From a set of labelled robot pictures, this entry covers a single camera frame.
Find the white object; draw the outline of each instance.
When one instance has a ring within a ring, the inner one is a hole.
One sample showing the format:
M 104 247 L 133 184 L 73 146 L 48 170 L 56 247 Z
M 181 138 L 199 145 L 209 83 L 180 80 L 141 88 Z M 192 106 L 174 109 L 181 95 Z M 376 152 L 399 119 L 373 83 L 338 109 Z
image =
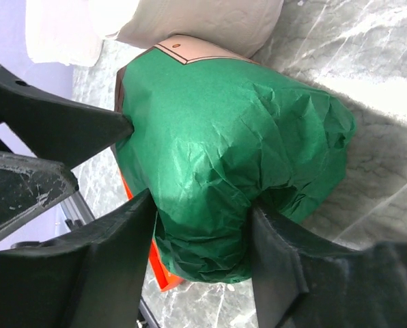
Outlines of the white object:
M 88 0 L 27 0 L 26 47 L 34 63 L 93 66 L 102 50 Z
M 176 34 L 252 56 L 278 21 L 283 0 L 89 0 L 95 31 L 139 48 Z

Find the orange object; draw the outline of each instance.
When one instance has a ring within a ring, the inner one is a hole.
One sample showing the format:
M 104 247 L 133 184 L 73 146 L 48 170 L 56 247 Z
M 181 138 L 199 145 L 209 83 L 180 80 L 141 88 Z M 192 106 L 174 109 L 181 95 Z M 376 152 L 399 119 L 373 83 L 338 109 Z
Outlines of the orange object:
M 126 190 L 128 199 L 132 199 L 132 193 L 131 193 L 128 185 L 126 184 L 126 181 L 124 180 L 123 176 L 122 176 L 122 181 L 123 181 L 123 185 Z M 158 282 L 158 285 L 160 286 L 161 292 L 167 292 L 168 290 L 175 288 L 177 285 L 179 285 L 181 282 L 184 281 L 181 277 L 172 275 L 165 268 L 164 264 L 161 262 L 160 253 L 159 253 L 156 243 L 153 239 L 152 239 L 152 244 L 150 245 L 149 263 L 150 263 L 150 266 L 152 267 L 152 270 L 154 271 L 155 278 L 156 278 L 156 281 Z

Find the green paper bag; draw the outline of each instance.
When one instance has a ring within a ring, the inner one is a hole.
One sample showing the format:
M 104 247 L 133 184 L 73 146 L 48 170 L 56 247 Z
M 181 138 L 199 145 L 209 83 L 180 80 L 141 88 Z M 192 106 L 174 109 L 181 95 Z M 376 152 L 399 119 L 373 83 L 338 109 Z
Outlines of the green paper bag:
M 301 222 L 345 176 L 355 131 L 328 93 L 187 36 L 120 70 L 115 106 L 135 128 L 117 161 L 135 195 L 154 197 L 163 262 L 198 282 L 249 278 L 251 202 Z

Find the crumpled green paper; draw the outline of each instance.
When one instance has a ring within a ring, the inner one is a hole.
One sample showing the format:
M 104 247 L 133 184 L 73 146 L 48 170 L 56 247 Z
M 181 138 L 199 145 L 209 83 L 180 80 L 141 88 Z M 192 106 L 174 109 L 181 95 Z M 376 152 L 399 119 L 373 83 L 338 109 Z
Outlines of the crumpled green paper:
M 247 61 L 184 65 L 159 49 L 122 83 L 135 132 L 116 145 L 119 167 L 135 195 L 150 189 L 163 262 L 187 280 L 249 278 L 251 202 L 262 195 L 301 222 L 345 176 L 355 122 L 326 92 Z

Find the marble surface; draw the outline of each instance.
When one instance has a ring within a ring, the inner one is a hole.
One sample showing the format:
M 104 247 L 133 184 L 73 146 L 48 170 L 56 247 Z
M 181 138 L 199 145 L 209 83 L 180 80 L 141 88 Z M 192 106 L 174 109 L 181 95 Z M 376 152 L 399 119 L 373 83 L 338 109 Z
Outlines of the marble surface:
M 115 72 L 139 51 L 105 42 L 75 70 L 74 99 L 112 109 Z M 407 241 L 407 0 L 288 0 L 254 60 L 339 95 L 359 126 L 346 179 L 303 226 L 357 249 Z M 126 200 L 110 150 L 75 174 L 96 216 Z M 257 327 L 250 282 L 160 293 L 148 269 L 143 296 L 161 327 Z

